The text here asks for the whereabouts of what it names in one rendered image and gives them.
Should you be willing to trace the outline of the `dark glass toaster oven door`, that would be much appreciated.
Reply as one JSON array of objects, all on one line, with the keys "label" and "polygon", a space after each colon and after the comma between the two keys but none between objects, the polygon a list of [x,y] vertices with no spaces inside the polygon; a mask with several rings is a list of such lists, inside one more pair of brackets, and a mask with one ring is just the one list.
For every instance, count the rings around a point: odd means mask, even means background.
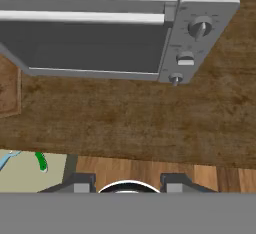
[{"label": "dark glass toaster oven door", "polygon": [[162,25],[0,21],[0,52],[29,75],[157,80],[178,0],[0,0],[0,10],[163,14]]}]

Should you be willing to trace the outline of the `small silver oven knob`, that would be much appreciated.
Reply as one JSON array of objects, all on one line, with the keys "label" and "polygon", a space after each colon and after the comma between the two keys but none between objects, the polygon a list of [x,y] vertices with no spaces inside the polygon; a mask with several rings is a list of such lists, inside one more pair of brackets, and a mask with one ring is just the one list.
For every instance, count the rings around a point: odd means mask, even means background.
[{"label": "small silver oven knob", "polygon": [[178,86],[183,80],[183,75],[181,73],[172,73],[169,76],[169,81],[173,86]]}]

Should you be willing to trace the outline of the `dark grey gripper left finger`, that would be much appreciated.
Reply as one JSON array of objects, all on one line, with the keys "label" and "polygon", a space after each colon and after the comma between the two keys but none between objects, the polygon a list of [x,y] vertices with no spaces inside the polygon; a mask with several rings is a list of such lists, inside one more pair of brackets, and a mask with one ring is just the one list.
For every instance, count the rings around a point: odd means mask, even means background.
[{"label": "dark grey gripper left finger", "polygon": [[42,193],[95,193],[95,183],[94,173],[73,173],[66,181],[42,190]]}]

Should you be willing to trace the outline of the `flat-faced silver oven knob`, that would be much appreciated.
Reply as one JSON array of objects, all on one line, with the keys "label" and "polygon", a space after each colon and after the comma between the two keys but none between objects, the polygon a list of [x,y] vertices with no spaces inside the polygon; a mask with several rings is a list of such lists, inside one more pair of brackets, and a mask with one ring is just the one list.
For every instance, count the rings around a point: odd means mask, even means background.
[{"label": "flat-faced silver oven knob", "polygon": [[179,66],[193,66],[195,63],[194,55],[189,51],[179,53],[176,57],[176,60]]}]

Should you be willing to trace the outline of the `green-handled peeler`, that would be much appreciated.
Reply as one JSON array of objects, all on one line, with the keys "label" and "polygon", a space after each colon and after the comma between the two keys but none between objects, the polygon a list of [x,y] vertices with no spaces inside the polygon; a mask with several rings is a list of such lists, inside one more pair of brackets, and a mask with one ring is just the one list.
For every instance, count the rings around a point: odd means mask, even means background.
[{"label": "green-handled peeler", "polygon": [[38,160],[40,171],[43,173],[46,173],[48,171],[48,164],[47,164],[44,154],[41,152],[36,152],[35,156]]}]

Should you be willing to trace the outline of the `wooden cutting board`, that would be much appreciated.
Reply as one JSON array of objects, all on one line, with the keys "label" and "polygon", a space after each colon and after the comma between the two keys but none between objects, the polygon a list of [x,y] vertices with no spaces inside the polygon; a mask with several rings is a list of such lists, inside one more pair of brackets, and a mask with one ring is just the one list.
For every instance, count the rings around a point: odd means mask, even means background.
[{"label": "wooden cutting board", "polygon": [[0,119],[21,113],[21,70],[0,54]]}]

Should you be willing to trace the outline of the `round black and white object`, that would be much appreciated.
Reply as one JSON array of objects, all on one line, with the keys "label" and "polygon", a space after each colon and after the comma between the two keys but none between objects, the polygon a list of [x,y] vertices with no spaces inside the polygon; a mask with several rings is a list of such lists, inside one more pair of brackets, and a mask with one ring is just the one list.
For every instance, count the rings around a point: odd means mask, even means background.
[{"label": "round black and white object", "polygon": [[100,193],[159,193],[159,190],[145,182],[119,180],[104,186]]}]

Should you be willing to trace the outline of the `light blue kitchen tool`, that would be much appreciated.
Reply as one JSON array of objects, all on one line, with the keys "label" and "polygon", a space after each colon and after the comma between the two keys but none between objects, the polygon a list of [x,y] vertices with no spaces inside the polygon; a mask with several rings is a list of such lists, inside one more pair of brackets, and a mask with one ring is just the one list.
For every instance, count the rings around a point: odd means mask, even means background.
[{"label": "light blue kitchen tool", "polygon": [[10,151],[0,159],[0,171],[4,168],[8,160],[12,157],[19,155],[21,151]]}]

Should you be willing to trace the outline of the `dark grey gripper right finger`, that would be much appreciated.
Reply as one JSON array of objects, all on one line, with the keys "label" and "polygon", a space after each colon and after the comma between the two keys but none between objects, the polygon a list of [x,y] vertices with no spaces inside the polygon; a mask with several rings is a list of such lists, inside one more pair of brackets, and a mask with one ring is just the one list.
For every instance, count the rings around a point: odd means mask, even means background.
[{"label": "dark grey gripper right finger", "polygon": [[183,193],[183,192],[202,192],[214,193],[214,190],[194,183],[184,173],[162,173],[160,175],[161,193]]}]

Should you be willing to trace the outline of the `large round silver oven knob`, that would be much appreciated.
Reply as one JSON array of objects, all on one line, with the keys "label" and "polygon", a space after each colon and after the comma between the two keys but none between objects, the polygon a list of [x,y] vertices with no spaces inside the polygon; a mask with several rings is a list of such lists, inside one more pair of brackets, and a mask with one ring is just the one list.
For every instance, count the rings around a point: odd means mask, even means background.
[{"label": "large round silver oven knob", "polygon": [[188,33],[196,41],[200,41],[212,30],[212,19],[209,16],[198,16],[188,24]]}]

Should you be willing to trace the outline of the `silver toaster oven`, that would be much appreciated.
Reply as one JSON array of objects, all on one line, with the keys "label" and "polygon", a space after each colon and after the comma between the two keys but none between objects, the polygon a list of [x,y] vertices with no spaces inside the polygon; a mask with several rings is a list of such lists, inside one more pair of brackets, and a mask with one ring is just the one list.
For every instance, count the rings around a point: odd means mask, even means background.
[{"label": "silver toaster oven", "polygon": [[[180,84],[189,83],[239,5],[240,0],[178,0],[175,19],[162,57],[160,74],[155,81],[171,83],[169,76],[172,73],[181,73],[183,80]],[[200,41],[196,41],[188,33],[188,24],[198,16],[209,16],[212,19],[211,32]],[[177,55],[184,51],[193,53],[193,66],[177,64]]]}]

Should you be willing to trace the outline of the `open drawer with pale inside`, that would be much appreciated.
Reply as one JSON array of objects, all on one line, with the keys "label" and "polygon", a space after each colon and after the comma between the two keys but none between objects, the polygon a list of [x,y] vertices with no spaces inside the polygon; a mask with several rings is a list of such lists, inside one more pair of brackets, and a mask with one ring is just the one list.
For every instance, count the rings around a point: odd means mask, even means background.
[{"label": "open drawer with pale inside", "polygon": [[0,193],[36,193],[65,181],[75,170],[78,157],[45,153],[48,171],[40,170],[34,152],[22,151],[0,170]]}]

